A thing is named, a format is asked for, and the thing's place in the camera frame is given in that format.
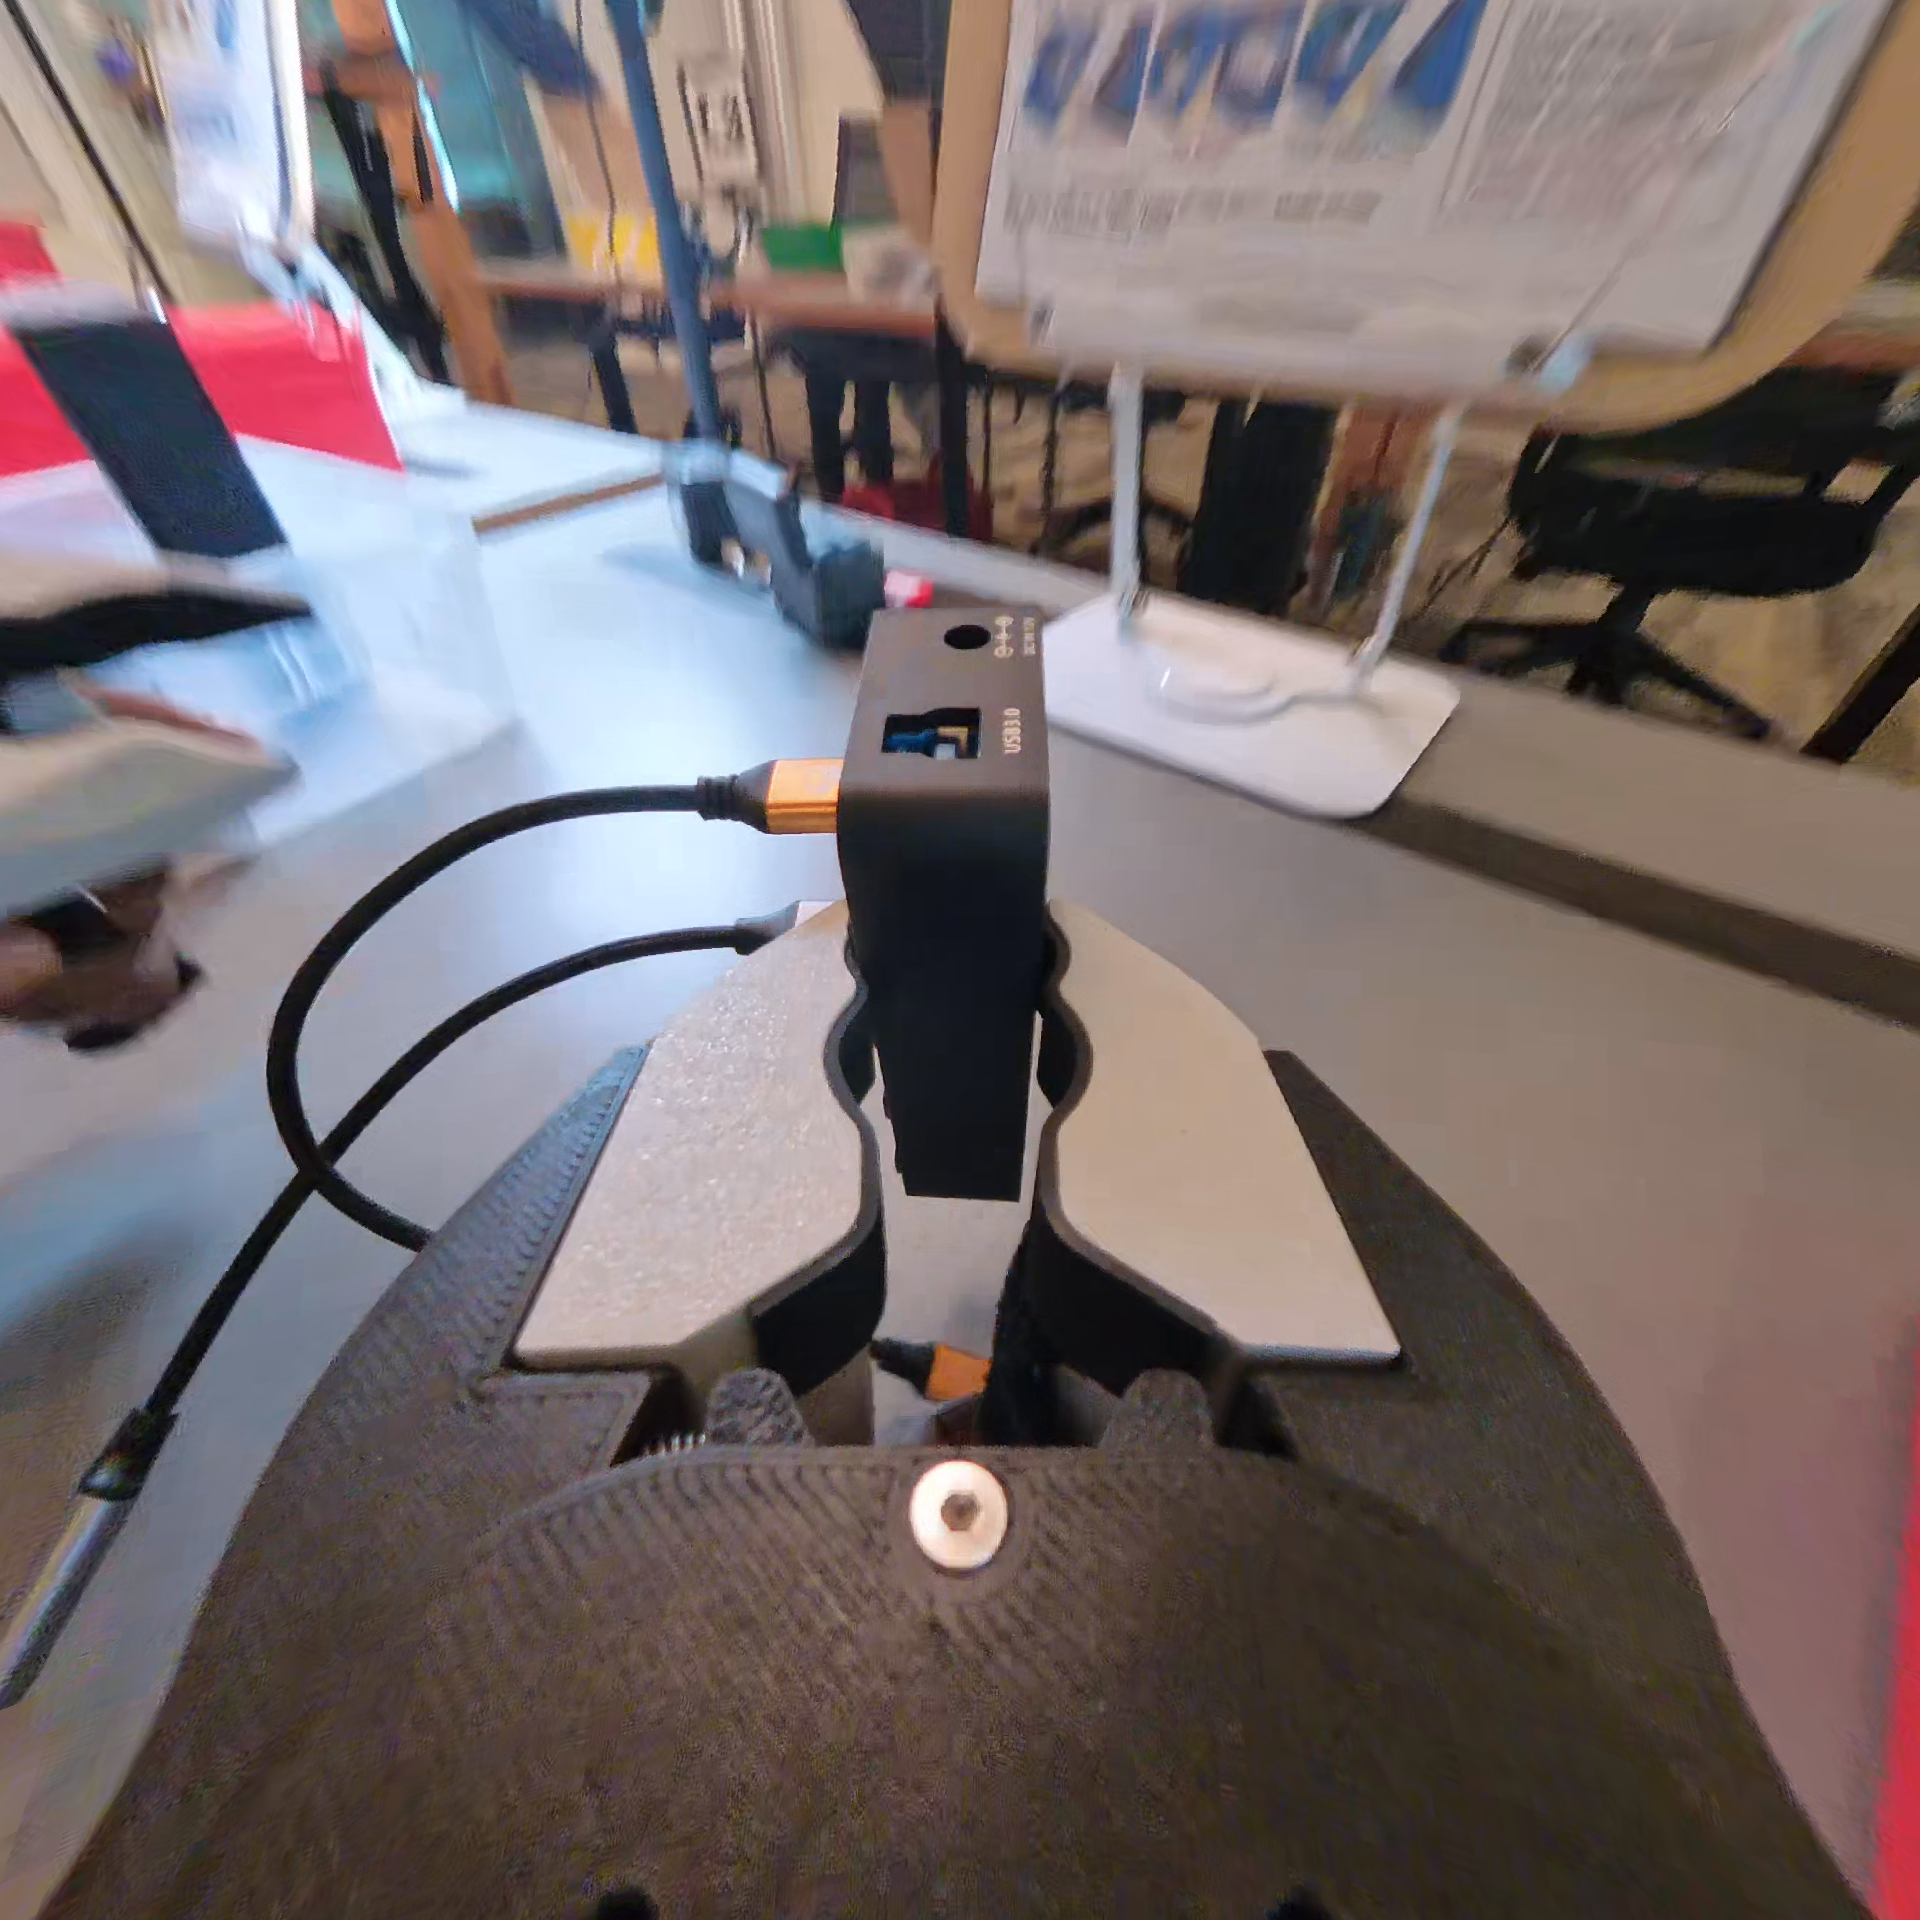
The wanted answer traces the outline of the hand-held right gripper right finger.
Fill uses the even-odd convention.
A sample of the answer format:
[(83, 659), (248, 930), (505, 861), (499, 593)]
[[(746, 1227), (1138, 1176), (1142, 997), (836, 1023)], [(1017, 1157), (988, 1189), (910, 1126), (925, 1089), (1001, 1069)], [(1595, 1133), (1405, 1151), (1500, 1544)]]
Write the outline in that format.
[(1044, 1350), (1123, 1398), (1248, 1377), (1384, 1371), (1403, 1350), (1253, 1030), (1091, 911), (1052, 904), (1024, 1238)]

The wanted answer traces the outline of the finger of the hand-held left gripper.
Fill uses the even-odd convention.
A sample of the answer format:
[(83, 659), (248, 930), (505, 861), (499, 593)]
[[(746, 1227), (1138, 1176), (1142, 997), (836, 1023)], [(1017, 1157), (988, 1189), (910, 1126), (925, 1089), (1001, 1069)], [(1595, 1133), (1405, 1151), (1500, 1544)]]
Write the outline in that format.
[(96, 719), (2, 743), (2, 914), (28, 918), (196, 853), (298, 782), (222, 729)]
[(2, 678), (83, 672), (155, 646), (309, 619), (298, 593), (236, 582), (200, 560), (2, 555)]

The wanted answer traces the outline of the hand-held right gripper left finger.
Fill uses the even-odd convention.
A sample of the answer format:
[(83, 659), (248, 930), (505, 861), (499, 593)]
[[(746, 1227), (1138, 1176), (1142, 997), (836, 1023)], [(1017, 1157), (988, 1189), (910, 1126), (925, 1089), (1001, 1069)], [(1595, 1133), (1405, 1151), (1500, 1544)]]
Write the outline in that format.
[(873, 1059), (849, 911), (822, 904), (645, 1051), (515, 1335), (528, 1374), (760, 1367), (805, 1398), (882, 1313)]

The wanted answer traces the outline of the black usb hub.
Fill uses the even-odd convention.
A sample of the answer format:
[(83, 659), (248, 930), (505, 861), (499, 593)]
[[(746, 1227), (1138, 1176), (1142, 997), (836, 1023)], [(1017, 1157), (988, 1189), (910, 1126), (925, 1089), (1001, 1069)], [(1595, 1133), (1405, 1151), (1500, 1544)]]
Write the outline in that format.
[(1050, 957), (1033, 608), (875, 615), (836, 800), (849, 946), (908, 1193), (1016, 1202)]

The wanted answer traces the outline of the black usb cable orange plugs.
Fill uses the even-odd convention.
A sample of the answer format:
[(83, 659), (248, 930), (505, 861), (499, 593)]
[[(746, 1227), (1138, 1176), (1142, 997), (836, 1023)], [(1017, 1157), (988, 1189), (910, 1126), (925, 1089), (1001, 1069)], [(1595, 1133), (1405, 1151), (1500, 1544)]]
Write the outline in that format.
[(402, 1251), (424, 1251), (430, 1232), (370, 1200), (338, 1176), (337, 1165), (373, 1121), (446, 1050), (496, 1015), (577, 976), (670, 953), (729, 950), (744, 957), (774, 939), (771, 925), (738, 921), (732, 929), (680, 929), (641, 936), (622, 944), (601, 944), (518, 975), (437, 1025), (380, 1074), (373, 1089), (352, 1104), (330, 1136), (318, 1139), (304, 1110), (298, 1074), (298, 1055), (306, 1021), (330, 979), (348, 958), (348, 951), (376, 925), (390, 914), (401, 902), (480, 848), (537, 827), (586, 818), (616, 814), (698, 814), (709, 824), (748, 826), (757, 833), (833, 833), (838, 786), (841, 763), (836, 759), (774, 759), (741, 776), (709, 777), (698, 784), (628, 784), (571, 792), (491, 811), (443, 835), (398, 865), (396, 872), (354, 902), (321, 938), (306, 961), (301, 961), (285, 995), (280, 1000), (273, 1023), (266, 1087), (280, 1144), (296, 1169), (296, 1179), (304, 1189), (304, 1197), (328, 1200), (354, 1226)]

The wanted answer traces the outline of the clear acrylic box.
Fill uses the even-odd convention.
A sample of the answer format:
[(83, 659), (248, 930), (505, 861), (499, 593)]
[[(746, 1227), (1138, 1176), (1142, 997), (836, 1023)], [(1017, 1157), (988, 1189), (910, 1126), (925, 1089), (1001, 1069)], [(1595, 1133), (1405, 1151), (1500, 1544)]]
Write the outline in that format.
[[(252, 737), (298, 782), (233, 818), (196, 858), (249, 858), (328, 824), (508, 727), (470, 519), (405, 472), (243, 439), (289, 546), (222, 571), (304, 597), (314, 615), (220, 641), (155, 646), (86, 670)], [(78, 693), (28, 690), (45, 735), (85, 717)]]

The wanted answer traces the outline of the white metal stand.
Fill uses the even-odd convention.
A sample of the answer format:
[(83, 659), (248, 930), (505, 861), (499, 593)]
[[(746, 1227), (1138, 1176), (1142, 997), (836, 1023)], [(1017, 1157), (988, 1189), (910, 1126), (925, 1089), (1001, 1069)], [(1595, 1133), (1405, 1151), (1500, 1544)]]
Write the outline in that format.
[(1104, 594), (1044, 629), (1050, 725), (1304, 818), (1376, 816), (1461, 702), (1449, 672), (1396, 664), (1389, 651), (1468, 405), (1457, 401), (1435, 419), (1376, 625), (1344, 647), (1320, 632), (1146, 590), (1134, 544), (1140, 370), (1118, 369), (1108, 401), (1120, 553)]

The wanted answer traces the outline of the wooden easel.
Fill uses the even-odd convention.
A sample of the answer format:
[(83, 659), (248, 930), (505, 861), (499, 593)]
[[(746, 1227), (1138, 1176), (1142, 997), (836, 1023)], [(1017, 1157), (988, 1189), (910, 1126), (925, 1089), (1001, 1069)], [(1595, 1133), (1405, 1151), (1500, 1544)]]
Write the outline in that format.
[(510, 361), (401, 9), (394, 2), (333, 2), (330, 9), (344, 37), (337, 63), (344, 89), (373, 112), (416, 270), (446, 329), (452, 373), (440, 381), (457, 382), (470, 401), (512, 408)]

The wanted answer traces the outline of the blue pole with black clamp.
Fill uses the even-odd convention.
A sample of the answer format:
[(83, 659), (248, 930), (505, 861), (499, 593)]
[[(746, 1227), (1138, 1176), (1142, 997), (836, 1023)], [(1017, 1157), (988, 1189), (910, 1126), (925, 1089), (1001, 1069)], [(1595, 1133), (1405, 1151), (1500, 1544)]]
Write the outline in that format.
[(665, 457), (665, 482), (680, 506), (689, 551), (713, 571), (763, 578), (788, 626), (833, 654), (853, 654), (866, 646), (884, 605), (882, 555), (857, 539), (814, 546), (800, 497), (784, 472), (729, 445), (713, 378), (704, 280), (681, 216), (645, 48), (645, 7), (608, 2), (608, 23), (689, 389), (693, 438)]

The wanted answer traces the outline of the black office chair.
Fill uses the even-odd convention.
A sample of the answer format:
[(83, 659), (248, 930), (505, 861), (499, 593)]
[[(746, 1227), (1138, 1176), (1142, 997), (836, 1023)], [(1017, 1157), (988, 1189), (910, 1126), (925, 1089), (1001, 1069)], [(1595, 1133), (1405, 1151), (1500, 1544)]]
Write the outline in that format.
[(1765, 742), (1770, 720), (1653, 641), (1646, 613), (1678, 593), (1757, 605), (1854, 582), (1916, 470), (1914, 375), (1860, 369), (1786, 369), (1662, 427), (1533, 434), (1506, 491), (1512, 578), (1592, 578), (1611, 600), (1592, 619), (1476, 615), (1443, 661), (1505, 682), (1563, 669), (1568, 697), (1613, 709), (1657, 687)]

